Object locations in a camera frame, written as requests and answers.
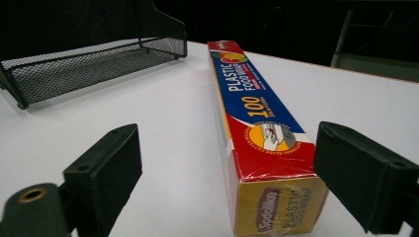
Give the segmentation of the long plastic wrap box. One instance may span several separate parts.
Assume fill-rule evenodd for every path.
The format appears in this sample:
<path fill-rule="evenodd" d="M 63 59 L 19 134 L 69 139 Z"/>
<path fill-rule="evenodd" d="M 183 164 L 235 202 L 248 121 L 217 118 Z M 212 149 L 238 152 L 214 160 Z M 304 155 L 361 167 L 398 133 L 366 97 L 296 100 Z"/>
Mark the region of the long plastic wrap box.
<path fill-rule="evenodd" d="M 310 232 L 328 195 L 313 171 L 313 142 L 237 42 L 208 48 L 234 236 Z"/>

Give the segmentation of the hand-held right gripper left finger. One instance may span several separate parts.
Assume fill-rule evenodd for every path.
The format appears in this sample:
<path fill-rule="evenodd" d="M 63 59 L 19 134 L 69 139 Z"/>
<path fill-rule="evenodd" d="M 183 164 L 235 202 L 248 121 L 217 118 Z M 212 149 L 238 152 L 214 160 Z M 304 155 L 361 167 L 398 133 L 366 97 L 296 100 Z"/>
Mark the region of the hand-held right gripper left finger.
<path fill-rule="evenodd" d="M 141 174 L 137 125 L 109 131 L 63 171 L 69 228 L 79 237 L 108 237 Z"/>

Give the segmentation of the black mesh metal rack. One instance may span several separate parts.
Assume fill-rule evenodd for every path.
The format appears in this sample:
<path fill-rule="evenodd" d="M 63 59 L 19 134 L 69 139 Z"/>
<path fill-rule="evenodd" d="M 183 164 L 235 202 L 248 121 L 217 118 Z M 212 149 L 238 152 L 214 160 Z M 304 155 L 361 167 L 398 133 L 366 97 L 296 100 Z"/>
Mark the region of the black mesh metal rack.
<path fill-rule="evenodd" d="M 21 109 L 187 55 L 152 0 L 0 0 L 0 89 Z"/>

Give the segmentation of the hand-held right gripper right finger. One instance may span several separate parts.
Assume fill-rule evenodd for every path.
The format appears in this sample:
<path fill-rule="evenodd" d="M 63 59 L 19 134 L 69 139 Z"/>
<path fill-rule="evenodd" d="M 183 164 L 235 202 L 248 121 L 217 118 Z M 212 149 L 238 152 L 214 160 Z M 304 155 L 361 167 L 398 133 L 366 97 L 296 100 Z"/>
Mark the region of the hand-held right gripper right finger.
<path fill-rule="evenodd" d="M 319 124 L 314 171 L 363 229 L 419 235 L 419 165 L 350 127 Z"/>

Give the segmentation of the grey metal stand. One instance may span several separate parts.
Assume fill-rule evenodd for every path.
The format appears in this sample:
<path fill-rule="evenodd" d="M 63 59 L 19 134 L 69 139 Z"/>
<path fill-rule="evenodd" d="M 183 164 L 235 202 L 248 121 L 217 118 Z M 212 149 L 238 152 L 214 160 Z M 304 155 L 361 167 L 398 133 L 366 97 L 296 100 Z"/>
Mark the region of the grey metal stand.
<path fill-rule="evenodd" d="M 348 10 L 331 66 L 419 83 L 419 10 Z"/>

